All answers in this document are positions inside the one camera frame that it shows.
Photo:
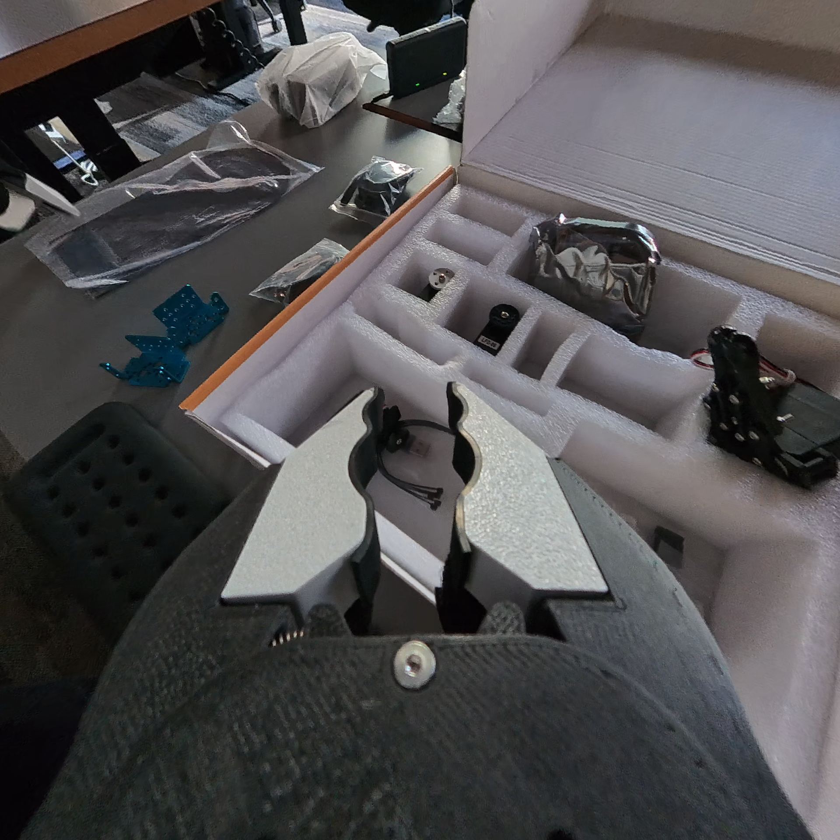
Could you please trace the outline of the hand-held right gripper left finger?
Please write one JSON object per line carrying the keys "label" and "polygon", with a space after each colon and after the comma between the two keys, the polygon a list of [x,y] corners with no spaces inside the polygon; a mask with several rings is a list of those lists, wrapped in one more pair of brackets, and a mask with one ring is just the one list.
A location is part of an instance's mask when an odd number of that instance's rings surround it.
{"label": "hand-held right gripper left finger", "polygon": [[381,388],[362,391],[274,470],[223,604],[281,603],[301,617],[330,604],[353,633],[368,632],[382,560],[367,487],[383,410]]}

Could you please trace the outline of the black servo motor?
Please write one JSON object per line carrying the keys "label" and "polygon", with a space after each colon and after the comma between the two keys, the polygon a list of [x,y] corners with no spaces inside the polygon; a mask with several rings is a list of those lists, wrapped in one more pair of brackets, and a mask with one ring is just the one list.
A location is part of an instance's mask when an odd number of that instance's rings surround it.
{"label": "black servo motor", "polygon": [[521,319],[520,311],[509,303],[491,308],[488,321],[474,339],[474,345],[490,355],[497,356]]}

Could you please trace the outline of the black robot claw with servo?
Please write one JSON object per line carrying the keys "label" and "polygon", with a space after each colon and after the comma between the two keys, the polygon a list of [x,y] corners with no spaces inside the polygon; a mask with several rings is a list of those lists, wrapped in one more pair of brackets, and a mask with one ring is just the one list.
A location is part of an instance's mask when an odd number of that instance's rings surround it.
{"label": "black robot claw with servo", "polygon": [[690,360],[713,373],[702,397],[708,443],[806,490],[837,478],[836,397],[767,360],[729,325],[709,331]]}

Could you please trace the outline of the white cardboard box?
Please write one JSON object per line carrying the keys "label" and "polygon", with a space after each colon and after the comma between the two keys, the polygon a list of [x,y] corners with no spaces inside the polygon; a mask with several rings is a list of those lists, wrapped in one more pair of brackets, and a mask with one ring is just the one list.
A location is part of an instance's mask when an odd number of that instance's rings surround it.
{"label": "white cardboard box", "polygon": [[[757,36],[773,2],[609,2],[576,39],[583,2],[535,2],[535,18],[526,6],[474,7],[457,186],[538,218],[640,223],[663,265],[730,280],[838,329],[838,46],[798,44],[832,31],[838,6],[795,2],[804,17],[780,43]],[[357,283],[356,259],[378,265],[445,193],[435,187],[376,234],[336,276],[347,277],[340,289]],[[652,310],[656,299],[655,290]],[[642,345],[651,312],[639,342],[627,341]],[[182,405],[259,466],[269,462],[216,420],[238,367],[295,314],[274,318]]]}

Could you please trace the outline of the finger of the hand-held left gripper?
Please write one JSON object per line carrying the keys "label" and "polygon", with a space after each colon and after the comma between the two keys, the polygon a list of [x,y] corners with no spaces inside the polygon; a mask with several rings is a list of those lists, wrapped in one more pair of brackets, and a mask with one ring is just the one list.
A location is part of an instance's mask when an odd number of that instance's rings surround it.
{"label": "finger of the hand-held left gripper", "polygon": [[40,204],[78,217],[79,209],[53,187],[25,171],[1,171],[1,240],[21,233]]}

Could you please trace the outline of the silver foil bag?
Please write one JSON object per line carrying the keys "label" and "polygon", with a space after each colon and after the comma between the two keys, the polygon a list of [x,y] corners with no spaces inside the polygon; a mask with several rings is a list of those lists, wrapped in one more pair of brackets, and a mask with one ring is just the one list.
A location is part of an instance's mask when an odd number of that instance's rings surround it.
{"label": "silver foil bag", "polygon": [[559,214],[532,227],[526,281],[638,343],[661,259],[642,225]]}

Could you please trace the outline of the black office desk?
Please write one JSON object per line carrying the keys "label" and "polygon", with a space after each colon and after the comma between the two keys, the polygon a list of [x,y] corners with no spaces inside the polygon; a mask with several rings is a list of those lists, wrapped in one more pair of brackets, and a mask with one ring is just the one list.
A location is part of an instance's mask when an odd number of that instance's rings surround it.
{"label": "black office desk", "polygon": [[403,98],[394,99],[382,94],[365,102],[362,108],[396,123],[460,143],[463,141],[463,129],[460,126],[448,128],[434,122],[440,110],[448,104],[451,83],[445,80],[433,87],[415,90]]}
{"label": "black office desk", "polygon": [[198,60],[200,1],[2,2],[2,156],[75,203],[68,183],[27,131],[59,118],[114,181],[140,161],[97,99],[144,72],[168,75]]}

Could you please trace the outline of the black box with green light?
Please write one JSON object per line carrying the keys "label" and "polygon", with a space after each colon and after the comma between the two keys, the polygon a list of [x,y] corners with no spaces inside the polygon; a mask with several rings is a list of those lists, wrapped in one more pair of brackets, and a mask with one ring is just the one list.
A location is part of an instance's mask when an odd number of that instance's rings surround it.
{"label": "black box with green light", "polygon": [[455,16],[385,44],[394,99],[452,81],[466,68],[468,22]]}

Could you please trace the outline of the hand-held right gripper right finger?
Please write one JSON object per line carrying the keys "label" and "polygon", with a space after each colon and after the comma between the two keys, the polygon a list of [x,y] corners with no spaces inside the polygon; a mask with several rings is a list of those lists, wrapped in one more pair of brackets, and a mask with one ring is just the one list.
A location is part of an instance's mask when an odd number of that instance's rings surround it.
{"label": "hand-held right gripper right finger", "polygon": [[605,599],[606,579],[558,462],[466,385],[447,383],[446,397],[464,486],[438,587],[444,631],[472,634],[503,602],[529,617],[554,599]]}

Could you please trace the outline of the dark perforated chair seat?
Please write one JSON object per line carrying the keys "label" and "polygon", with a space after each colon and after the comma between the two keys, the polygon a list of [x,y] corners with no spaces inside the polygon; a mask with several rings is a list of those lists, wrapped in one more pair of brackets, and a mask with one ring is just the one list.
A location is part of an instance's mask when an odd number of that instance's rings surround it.
{"label": "dark perforated chair seat", "polygon": [[124,402],[74,423],[13,474],[3,497],[110,644],[229,503]]}

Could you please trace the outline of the bubble wrap bundle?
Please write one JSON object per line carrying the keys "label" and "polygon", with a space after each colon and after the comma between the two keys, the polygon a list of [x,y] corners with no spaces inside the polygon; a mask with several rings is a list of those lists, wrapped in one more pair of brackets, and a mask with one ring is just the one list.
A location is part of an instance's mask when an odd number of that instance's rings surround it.
{"label": "bubble wrap bundle", "polygon": [[385,59],[350,33],[283,49],[259,74],[259,98],[282,118],[312,130],[357,98],[366,78],[385,80]]}

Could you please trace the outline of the clear plastic parts bag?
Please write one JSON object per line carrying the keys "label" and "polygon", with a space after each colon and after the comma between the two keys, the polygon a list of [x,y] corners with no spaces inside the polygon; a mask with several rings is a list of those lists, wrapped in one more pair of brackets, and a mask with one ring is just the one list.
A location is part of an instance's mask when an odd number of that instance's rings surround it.
{"label": "clear plastic parts bag", "polygon": [[466,99],[466,69],[453,79],[448,87],[446,104],[433,118],[433,124],[447,130],[461,131],[464,122]]}

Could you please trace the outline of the white foam insert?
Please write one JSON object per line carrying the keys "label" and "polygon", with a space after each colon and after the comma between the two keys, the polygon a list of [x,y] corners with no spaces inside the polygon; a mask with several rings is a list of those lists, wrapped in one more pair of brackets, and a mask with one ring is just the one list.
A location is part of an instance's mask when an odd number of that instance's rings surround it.
{"label": "white foam insert", "polygon": [[[352,394],[380,386],[406,417],[446,415],[465,383],[561,457],[647,542],[685,538],[675,576],[706,618],[763,750],[819,838],[838,838],[838,479],[790,487],[706,441],[711,373],[689,361],[731,324],[774,361],[838,391],[836,324],[666,261],[641,346],[521,280],[537,214],[456,185],[374,267],[336,277],[241,364],[219,428],[277,463]],[[429,301],[438,267],[455,272]],[[518,326],[474,345],[491,308]]]}

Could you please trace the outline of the small bag of black parts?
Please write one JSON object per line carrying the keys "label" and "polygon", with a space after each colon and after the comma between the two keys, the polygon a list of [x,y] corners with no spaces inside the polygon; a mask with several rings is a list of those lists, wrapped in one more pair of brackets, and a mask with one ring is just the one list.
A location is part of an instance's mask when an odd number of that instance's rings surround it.
{"label": "small bag of black parts", "polygon": [[323,238],[275,271],[249,295],[287,308],[348,254],[344,246]]}
{"label": "small bag of black parts", "polygon": [[331,209],[337,214],[378,225],[404,202],[408,183],[422,171],[421,167],[375,155],[332,202]]}

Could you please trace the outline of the large clear bag dark contents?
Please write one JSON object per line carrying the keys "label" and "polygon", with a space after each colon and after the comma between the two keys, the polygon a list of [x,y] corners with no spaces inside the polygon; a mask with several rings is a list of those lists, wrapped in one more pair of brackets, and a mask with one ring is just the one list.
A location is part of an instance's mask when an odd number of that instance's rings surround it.
{"label": "large clear bag dark contents", "polygon": [[93,193],[77,217],[53,217],[25,246],[66,287],[97,297],[276,205],[321,169],[226,120],[204,149]]}

